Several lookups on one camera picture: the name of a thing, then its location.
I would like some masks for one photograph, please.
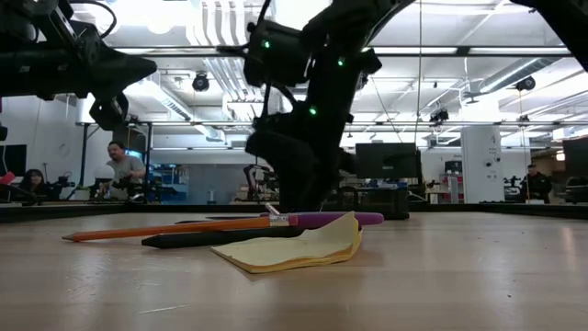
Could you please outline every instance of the wooden table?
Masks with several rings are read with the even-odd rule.
[[[368,227],[349,262],[258,276],[206,248],[60,239],[202,217],[0,224],[0,330],[588,329],[588,223],[581,221],[414,213]]]

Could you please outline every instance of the ceiling duct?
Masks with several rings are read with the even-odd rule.
[[[524,113],[522,113],[522,115],[528,115],[532,118],[537,117],[537,116],[541,116],[541,115],[545,115],[547,113],[553,112],[558,109],[577,105],[577,104],[583,102],[586,99],[586,97],[588,97],[588,91],[582,91],[582,92],[577,93],[573,96],[562,98],[552,104],[548,104],[548,105],[544,105],[541,107],[532,108],[530,110],[527,110]]]
[[[480,81],[476,88],[477,92],[464,94],[464,97],[490,94],[505,87],[513,86],[531,74],[535,74],[559,60],[561,58],[537,58],[530,61],[525,59],[519,60],[502,69],[500,72]]]
[[[182,101],[175,99],[172,97],[172,94],[167,91],[164,87],[160,86],[162,89],[162,96],[165,97],[158,97],[157,101],[159,101],[162,105],[164,105],[169,110],[173,111],[174,113],[180,115],[186,121],[200,121],[203,119],[197,118],[190,113],[190,107],[184,104]],[[194,128],[200,133],[206,136],[206,140],[209,142],[224,142],[225,141],[225,134],[223,131],[212,129],[210,126],[204,125],[195,125]]]
[[[192,5],[192,11],[194,19],[193,24],[186,26],[186,38],[191,45],[195,46],[207,46],[212,44],[218,45],[220,41],[216,35],[216,2],[207,1],[207,7],[211,8],[214,6],[215,10],[209,11],[207,15],[207,26],[204,27],[204,10],[201,0],[190,0]],[[228,79],[228,75],[221,68],[218,59],[203,59],[204,64],[209,69],[210,73],[214,76],[214,79],[219,84],[222,91],[231,97],[232,100],[239,100],[242,96],[238,94],[236,88],[234,88]]]
[[[235,34],[239,35],[239,34],[243,34],[244,37],[244,27],[245,27],[245,23],[244,23],[244,4],[243,4],[244,0],[241,1],[235,1]],[[241,5],[243,6],[243,19],[239,19],[237,17],[237,6],[238,3],[241,3]],[[234,45],[234,39],[232,37],[232,24],[231,24],[231,4],[229,2],[229,0],[220,0],[220,12],[221,12],[221,18],[220,18],[220,35],[222,36],[222,39],[224,40],[224,43],[226,45]],[[240,30],[237,31],[237,25],[239,24],[243,24],[240,27]],[[246,99],[249,100],[255,100],[255,94],[253,89],[246,84],[244,77],[241,78],[241,74],[239,74],[239,77],[237,76],[237,72],[240,70],[240,65],[238,64],[238,62],[241,59],[219,59],[220,65],[224,68],[225,73],[229,76],[229,78],[232,80],[232,82],[234,83],[235,87],[237,88],[238,92],[241,92],[240,96],[243,98],[243,101],[245,101]],[[233,62],[235,64],[235,68],[233,69],[231,66],[231,62]]]

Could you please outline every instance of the black cable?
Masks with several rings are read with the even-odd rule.
[[[264,107],[261,111],[261,119],[264,119],[267,117],[267,115],[269,115],[269,109],[268,109],[268,104],[269,104],[269,94],[271,93],[272,90],[272,85],[269,83],[266,83],[266,94],[264,95]]]
[[[264,20],[264,17],[266,16],[266,11],[269,8],[270,2],[271,2],[271,0],[264,1],[264,5],[261,7],[261,12],[259,12],[259,18],[257,19],[258,26],[259,26],[259,23],[261,23],[261,21]]]
[[[249,47],[249,43],[246,43],[246,44],[240,45],[240,46],[220,45],[220,46],[216,47],[216,50],[221,54],[246,58],[247,54],[245,53],[244,50],[247,47]]]
[[[382,109],[384,109],[384,113],[386,113],[386,117],[388,118],[388,122],[392,125],[392,129],[394,130],[394,132],[396,132],[396,136],[398,137],[398,140],[401,141],[401,143],[402,143],[401,135],[398,133],[398,131],[396,130],[396,127],[394,126],[394,123],[392,122],[392,118],[390,117],[390,114],[388,113],[388,110],[386,109],[386,105],[384,104],[384,100],[382,99],[382,96],[379,93],[378,86],[376,85],[376,80],[374,79],[374,77],[371,77],[371,82],[374,84],[374,89],[376,89],[376,94],[378,95],[379,103],[382,106]]]
[[[110,6],[108,6],[106,4],[97,2],[95,0],[71,0],[70,4],[101,6],[104,9],[106,9],[108,11],[108,13],[110,13],[110,15],[112,15],[112,23],[110,23],[110,27],[108,27],[108,29],[103,34],[100,35],[101,39],[108,37],[110,32],[112,32],[112,30],[117,26],[117,23],[118,23],[117,15],[114,13],[112,8],[110,8]]]
[[[294,104],[296,104],[298,100],[296,100],[292,92],[288,90],[285,86],[277,86],[276,88],[278,91],[282,93],[282,95],[284,95],[284,97],[286,97],[290,104],[292,104],[292,107],[294,107]]]

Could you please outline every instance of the ceiling pipe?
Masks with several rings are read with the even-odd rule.
[[[565,97],[563,99],[560,99],[557,102],[554,102],[552,104],[537,107],[537,108],[532,108],[530,110],[523,112],[521,115],[528,115],[529,118],[534,118],[539,115],[545,115],[545,114],[550,113],[552,111],[555,111],[555,110],[558,110],[561,108],[565,108],[565,107],[569,107],[569,106],[573,106],[579,102],[585,101],[586,97],[588,97],[588,91],[583,91],[583,92],[577,93],[573,96],[569,96],[569,97]]]
[[[542,93],[549,91],[551,88],[559,87],[560,84],[564,84],[564,83],[570,81],[571,79],[576,78],[577,76],[579,76],[581,74],[585,74],[585,73],[586,72],[584,70],[579,70],[579,71],[577,71],[573,74],[570,74],[568,76],[565,76],[565,77],[561,78],[560,80],[553,82],[547,86],[543,86],[540,88],[536,88],[532,91],[529,91],[528,93],[525,93],[522,96],[517,97],[517,98],[513,99],[512,101],[507,102],[506,104],[502,105],[502,107],[509,107],[509,106],[517,104],[521,101],[527,100],[530,97],[540,96]]]
[[[234,40],[232,37],[232,27],[231,27],[231,4],[229,0],[220,0],[220,36],[222,37],[224,44],[226,45],[234,45]],[[237,89],[239,96],[243,98],[243,100],[254,100],[254,93],[251,91],[249,86],[244,82],[244,80],[239,79],[237,77],[235,70],[231,66],[231,62],[227,58],[219,59],[220,66],[223,68],[224,73],[231,79],[232,84]]]
[[[228,11],[229,14],[231,13],[231,7],[229,4],[229,0],[221,0],[220,8],[224,11]],[[235,0],[234,1],[234,14],[235,14],[235,37],[237,38],[237,43],[239,45],[246,44],[247,37],[245,33],[245,3],[244,0]],[[231,24],[230,17],[227,18],[227,24]],[[247,81],[245,80],[245,76],[243,73],[243,59],[231,59],[234,67],[236,68],[233,73],[237,76],[239,84],[242,85],[242,88],[247,91],[247,96],[250,97],[252,100],[263,100],[263,96],[258,88],[249,86]]]
[[[471,96],[476,97],[479,95],[486,95],[497,92],[508,86],[512,86],[530,75],[551,66],[559,60],[561,60],[561,58],[558,57],[536,58],[530,61],[527,59],[519,60],[502,69],[500,72],[482,80],[476,88],[477,92],[472,92]]]
[[[494,7],[492,8],[492,10],[497,10],[497,9],[500,9],[502,6],[504,6],[504,5],[508,4],[508,3],[510,3],[510,0],[502,0],[500,3],[496,4],[496,6],[494,6]],[[462,37],[461,37],[461,38],[458,40],[458,42],[456,43],[456,45],[461,45],[461,44],[463,44],[464,42],[466,42],[466,41],[469,39],[469,37],[473,36],[473,34],[474,34],[474,33],[476,33],[476,32],[477,32],[477,31],[478,31],[478,30],[479,30],[479,29],[480,29],[480,28],[481,28],[481,27],[482,27],[482,26],[483,26],[483,25],[484,25],[486,22],[488,22],[488,20],[489,20],[490,18],[492,18],[492,17],[494,16],[494,14],[495,14],[495,13],[489,13],[489,14],[487,14],[485,17],[481,18],[481,19],[478,21],[478,23],[476,23],[476,24],[475,24],[475,25],[474,25],[474,26],[473,26],[471,29],[469,29],[469,30],[468,30],[468,32],[467,32],[467,33],[466,33],[464,36],[462,36]],[[410,85],[409,85],[409,86],[406,88],[406,93],[402,94],[402,95],[401,95],[401,96],[399,96],[399,97],[398,97],[396,100],[392,101],[392,103],[390,104],[390,108],[392,108],[392,107],[394,106],[394,104],[396,104],[397,102],[399,102],[400,100],[402,100],[404,97],[406,97],[406,95],[407,95],[408,93],[410,93],[410,91],[412,90],[412,88],[414,88],[414,85],[415,85],[415,84],[417,84],[417,83],[418,83],[418,84],[420,84],[420,82],[419,82],[419,79],[420,79],[420,78],[421,78],[421,77],[418,77],[417,79],[415,79],[415,80],[414,80],[414,81],[413,81],[413,82],[412,82],[412,83],[411,83],[411,84],[410,84]],[[452,99],[454,99],[454,98],[456,98],[456,97],[458,97],[458,96],[459,96],[459,92],[455,93],[455,96],[454,96],[454,97],[449,97],[448,99],[452,100]],[[429,102],[427,103],[427,105],[429,105],[429,104],[432,104],[432,103],[435,103],[435,102],[436,102],[436,100],[429,101]],[[416,113],[417,113],[417,114],[420,114],[420,113],[421,113],[421,111],[422,111],[422,109],[417,109],[417,112],[416,112]]]
[[[168,110],[173,111],[174,113],[180,115],[187,121],[202,121],[201,118],[197,117],[194,114],[194,111],[190,111],[190,107],[188,107],[184,102],[174,97],[173,93],[168,91],[165,87],[160,86],[156,82],[153,81],[154,77],[152,76],[150,80],[145,80],[141,82],[142,84],[150,84],[152,87],[152,92],[154,97],[159,103],[161,103],[164,107]],[[205,126],[202,124],[197,124],[194,128],[200,133],[204,134],[208,141],[210,142],[224,142],[225,134],[223,131],[212,129],[210,126]]]
[[[217,3],[215,0],[206,0],[206,11],[206,36],[213,46],[221,45],[221,41],[217,35]],[[240,100],[245,100],[245,93],[238,87],[236,82],[231,80],[227,70],[222,68],[222,61],[219,59],[212,59],[210,60],[210,65],[220,74],[220,79],[224,80],[225,85],[228,86]]]
[[[191,21],[193,23],[186,26],[186,39],[190,45],[193,46],[209,45],[209,41],[206,34],[204,33],[204,28],[202,25],[202,22],[204,21],[202,2],[200,0],[191,0],[190,4],[192,5],[191,8],[194,12],[194,18]],[[227,82],[223,80],[221,73],[219,73],[216,70],[216,67],[212,64],[212,60],[209,58],[204,58],[202,61],[210,73],[214,76],[214,79],[217,81],[222,91],[229,95],[232,100],[239,99],[237,93],[235,91],[231,91],[231,89],[227,86]]]

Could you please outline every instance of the ceiling light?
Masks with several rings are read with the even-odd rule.
[[[153,126],[165,126],[165,127],[173,127],[173,126],[191,126],[190,122],[179,122],[179,121],[159,121],[153,122]]]
[[[211,125],[211,126],[251,126],[253,123],[251,121],[194,121],[192,125]]]
[[[508,55],[509,53],[529,53],[529,54],[553,54],[553,55],[569,55],[570,50],[565,47],[473,47],[469,50],[469,54],[496,54]]]
[[[452,54],[458,51],[457,47],[374,47],[377,55],[384,54]]]
[[[427,1],[422,5],[415,4],[409,6],[407,9],[412,11],[423,10],[424,14],[430,15],[450,15],[450,16],[481,16],[481,15],[503,15],[503,14],[518,14],[528,13],[529,9],[524,6],[500,6],[494,9],[475,9],[472,6],[476,5],[491,5],[488,2],[486,4],[467,3],[465,1]]]
[[[152,151],[187,151],[187,147],[153,147]]]

